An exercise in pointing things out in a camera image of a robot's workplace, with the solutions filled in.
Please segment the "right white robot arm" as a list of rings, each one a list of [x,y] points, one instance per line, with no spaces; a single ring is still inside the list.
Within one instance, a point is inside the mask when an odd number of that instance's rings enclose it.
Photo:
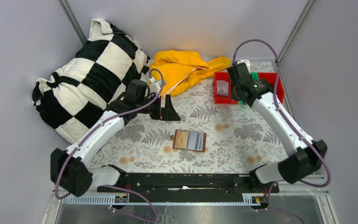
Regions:
[[[296,183],[318,171],[322,166],[327,145],[307,134],[288,114],[265,79],[254,80],[245,63],[228,67],[234,97],[258,112],[282,143],[287,159],[254,169],[259,183],[274,181]]]

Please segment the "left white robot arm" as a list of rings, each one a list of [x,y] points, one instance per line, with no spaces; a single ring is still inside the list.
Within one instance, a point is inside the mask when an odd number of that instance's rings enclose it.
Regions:
[[[86,134],[65,150],[55,149],[50,157],[50,179],[55,184],[55,196],[62,188],[70,195],[80,197],[89,190],[104,185],[113,186],[120,178],[121,171],[113,165],[90,168],[90,162],[102,146],[138,114],[149,115],[153,120],[179,121],[170,95],[165,96],[161,105],[163,79],[150,78],[151,85],[141,80],[132,80],[127,90],[113,100],[102,116]]]

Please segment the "brown leather card holder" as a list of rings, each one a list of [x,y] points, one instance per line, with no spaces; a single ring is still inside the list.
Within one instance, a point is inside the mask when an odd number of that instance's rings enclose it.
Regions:
[[[174,149],[205,152],[207,134],[203,132],[175,130],[173,136]]]

